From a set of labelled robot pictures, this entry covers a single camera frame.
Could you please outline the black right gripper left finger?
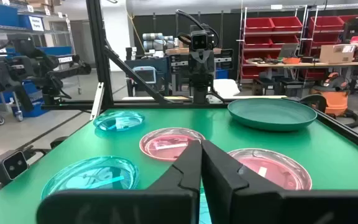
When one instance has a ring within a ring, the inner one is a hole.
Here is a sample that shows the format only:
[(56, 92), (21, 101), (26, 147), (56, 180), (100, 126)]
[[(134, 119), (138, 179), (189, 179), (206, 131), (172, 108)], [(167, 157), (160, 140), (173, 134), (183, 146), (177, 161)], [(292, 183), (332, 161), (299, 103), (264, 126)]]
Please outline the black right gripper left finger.
[(43, 200), (37, 224), (198, 224), (202, 146), (192, 141), (144, 190), (64, 190)]

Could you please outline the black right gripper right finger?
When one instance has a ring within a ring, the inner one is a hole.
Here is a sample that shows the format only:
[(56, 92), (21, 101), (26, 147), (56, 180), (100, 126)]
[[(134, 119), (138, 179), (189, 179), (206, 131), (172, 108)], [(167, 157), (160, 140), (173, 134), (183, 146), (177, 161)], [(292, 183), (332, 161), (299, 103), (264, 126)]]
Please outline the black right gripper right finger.
[(213, 224), (358, 224), (358, 190), (285, 190), (211, 141), (201, 145)]

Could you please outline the clear pink plastic plate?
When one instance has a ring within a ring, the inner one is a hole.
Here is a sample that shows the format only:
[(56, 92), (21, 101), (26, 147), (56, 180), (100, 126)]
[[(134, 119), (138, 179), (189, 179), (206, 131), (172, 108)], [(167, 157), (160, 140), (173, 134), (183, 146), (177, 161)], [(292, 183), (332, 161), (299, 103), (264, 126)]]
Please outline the clear pink plastic plate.
[(153, 159), (175, 161), (189, 142), (195, 140), (205, 140), (205, 137), (188, 128), (161, 128), (143, 136), (139, 141), (139, 148)]
[(259, 148), (236, 149), (230, 156), (260, 176), (287, 190), (311, 190), (312, 178), (294, 159), (281, 153)]

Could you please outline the clear blue plastic plate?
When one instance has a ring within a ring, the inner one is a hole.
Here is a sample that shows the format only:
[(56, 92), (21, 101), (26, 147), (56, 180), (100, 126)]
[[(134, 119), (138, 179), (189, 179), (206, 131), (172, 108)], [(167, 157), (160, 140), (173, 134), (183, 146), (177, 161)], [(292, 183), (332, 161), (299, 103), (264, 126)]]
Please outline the clear blue plastic plate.
[(41, 199), (70, 189), (132, 190), (139, 182), (139, 168), (117, 156), (83, 159), (57, 172), (45, 184)]
[(135, 111), (113, 111), (99, 115), (93, 124), (102, 131), (127, 131), (144, 121), (145, 116)]
[(204, 188), (200, 188), (199, 224), (212, 224)]

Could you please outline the white plastic bag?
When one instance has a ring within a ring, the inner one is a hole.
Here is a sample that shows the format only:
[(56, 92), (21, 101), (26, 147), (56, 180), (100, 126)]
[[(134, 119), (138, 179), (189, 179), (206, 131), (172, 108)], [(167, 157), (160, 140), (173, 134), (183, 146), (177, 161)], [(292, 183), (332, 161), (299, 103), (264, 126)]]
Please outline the white plastic bag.
[(237, 83), (232, 79), (215, 79), (213, 87), (218, 95), (223, 98), (235, 96), (241, 92)]

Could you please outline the teach pendant with screen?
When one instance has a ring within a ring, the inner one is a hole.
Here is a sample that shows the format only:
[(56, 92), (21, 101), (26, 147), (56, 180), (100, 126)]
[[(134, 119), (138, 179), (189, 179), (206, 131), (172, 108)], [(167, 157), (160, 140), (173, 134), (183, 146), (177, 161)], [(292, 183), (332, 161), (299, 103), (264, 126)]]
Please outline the teach pendant with screen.
[(144, 82), (148, 84), (156, 84), (157, 78), (156, 73), (157, 70), (151, 66), (142, 66), (142, 67), (134, 67), (133, 71), (140, 76)]

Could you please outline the large green plastic plate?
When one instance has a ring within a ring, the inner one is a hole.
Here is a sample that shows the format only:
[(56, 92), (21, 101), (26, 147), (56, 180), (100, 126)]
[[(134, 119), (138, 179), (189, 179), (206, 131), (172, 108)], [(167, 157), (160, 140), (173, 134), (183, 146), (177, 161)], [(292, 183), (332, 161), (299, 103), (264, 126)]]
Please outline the large green plastic plate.
[(301, 103), (279, 98), (248, 98), (228, 104), (238, 123), (265, 131), (298, 131), (317, 118), (317, 112)]

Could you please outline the grey laptop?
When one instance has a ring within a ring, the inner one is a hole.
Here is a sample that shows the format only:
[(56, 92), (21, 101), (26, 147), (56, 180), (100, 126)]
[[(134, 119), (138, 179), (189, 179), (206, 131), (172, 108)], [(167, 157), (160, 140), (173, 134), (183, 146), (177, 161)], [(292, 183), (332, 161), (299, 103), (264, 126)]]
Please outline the grey laptop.
[(292, 58), (296, 57), (295, 52), (298, 48), (297, 43), (283, 44), (278, 58)]

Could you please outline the wooden workbench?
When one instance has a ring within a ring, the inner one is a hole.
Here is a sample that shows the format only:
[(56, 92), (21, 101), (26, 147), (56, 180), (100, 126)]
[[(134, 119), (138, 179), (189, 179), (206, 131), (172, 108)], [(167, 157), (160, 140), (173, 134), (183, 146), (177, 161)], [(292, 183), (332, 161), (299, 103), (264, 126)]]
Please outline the wooden workbench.
[(243, 67), (289, 67), (289, 68), (326, 68), (326, 67), (358, 67), (358, 62), (349, 62), (349, 63), (295, 63), (295, 64), (272, 64), (272, 63), (257, 63), (257, 62), (248, 62), (242, 65)]

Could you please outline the orange shop vacuum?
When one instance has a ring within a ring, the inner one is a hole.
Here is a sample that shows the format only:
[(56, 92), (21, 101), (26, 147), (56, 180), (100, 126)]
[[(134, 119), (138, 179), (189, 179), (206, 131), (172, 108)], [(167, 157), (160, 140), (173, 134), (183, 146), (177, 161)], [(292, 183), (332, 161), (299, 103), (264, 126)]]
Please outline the orange shop vacuum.
[(347, 110), (349, 87), (346, 78), (338, 72), (332, 72), (327, 79), (311, 89), (312, 94), (320, 94), (326, 99), (325, 113), (337, 117), (345, 114)]

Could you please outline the cardboard box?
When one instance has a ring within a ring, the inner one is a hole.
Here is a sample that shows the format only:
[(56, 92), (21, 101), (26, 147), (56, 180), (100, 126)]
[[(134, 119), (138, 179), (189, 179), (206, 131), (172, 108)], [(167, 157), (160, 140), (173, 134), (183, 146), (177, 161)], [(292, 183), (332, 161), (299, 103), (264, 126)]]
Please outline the cardboard box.
[(349, 63), (353, 61), (356, 45), (322, 45), (319, 61), (328, 64)]

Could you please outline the blue plastic storage bin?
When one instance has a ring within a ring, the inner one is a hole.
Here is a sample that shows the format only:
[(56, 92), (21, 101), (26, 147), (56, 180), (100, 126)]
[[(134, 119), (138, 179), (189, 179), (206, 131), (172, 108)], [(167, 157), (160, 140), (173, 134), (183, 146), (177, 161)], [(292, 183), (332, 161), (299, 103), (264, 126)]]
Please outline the blue plastic storage bin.
[(44, 24), (41, 17), (18, 15), (19, 27), (26, 28), (32, 31), (44, 31)]
[(0, 26), (19, 26), (16, 8), (0, 5)]

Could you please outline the black aluminium table frame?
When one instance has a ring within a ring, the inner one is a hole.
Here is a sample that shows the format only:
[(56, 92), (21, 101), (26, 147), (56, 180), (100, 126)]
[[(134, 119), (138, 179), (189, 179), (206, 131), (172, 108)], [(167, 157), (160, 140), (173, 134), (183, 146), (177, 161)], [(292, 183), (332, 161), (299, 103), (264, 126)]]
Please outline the black aluminium table frame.
[[(108, 46), (106, 32), (103, 25), (103, 17), (101, 14), (100, 0), (86, 0), (86, 7), (88, 11), (88, 18), (91, 24), (91, 36), (94, 50), (94, 57), (96, 59), (96, 71), (98, 80), (102, 83), (111, 83), (110, 61), (113, 61), (125, 74), (130, 75), (136, 81), (141, 79), (129, 68)], [(280, 96), (245, 96), (244, 98), (229, 98), (220, 104), (194, 104), (191, 100), (172, 101), (164, 98), (159, 93), (150, 91), (152, 98), (150, 100), (113, 100), (111, 87), (108, 87), (107, 95), (102, 97), (101, 108), (106, 109), (188, 109), (188, 108), (228, 108), (234, 103), (245, 103), (255, 100), (258, 105), (263, 101), (273, 100), (275, 103), (283, 101), (295, 105), (303, 105), (308, 109), (313, 110), (317, 114), (317, 120), (323, 122), (330, 129), (334, 130), (341, 136), (358, 145), (358, 133), (344, 124), (336, 121), (332, 117), (324, 113), (326, 109), (326, 99), (319, 94), (308, 95), (303, 98), (294, 97), (280, 97)]]

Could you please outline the silver frame bracket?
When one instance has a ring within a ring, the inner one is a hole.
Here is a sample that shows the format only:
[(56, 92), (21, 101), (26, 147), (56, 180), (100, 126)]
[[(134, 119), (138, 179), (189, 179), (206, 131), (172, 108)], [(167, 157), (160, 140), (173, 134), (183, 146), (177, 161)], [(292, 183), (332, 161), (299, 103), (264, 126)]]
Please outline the silver frame bracket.
[(96, 89), (94, 101), (93, 101), (93, 107), (92, 107), (92, 110), (91, 110), (91, 115), (89, 117), (90, 121), (95, 120), (96, 117), (99, 115), (101, 105), (102, 105), (102, 102), (103, 102), (103, 96), (104, 96), (104, 83), (99, 82), (98, 86), (97, 86), (97, 89)]

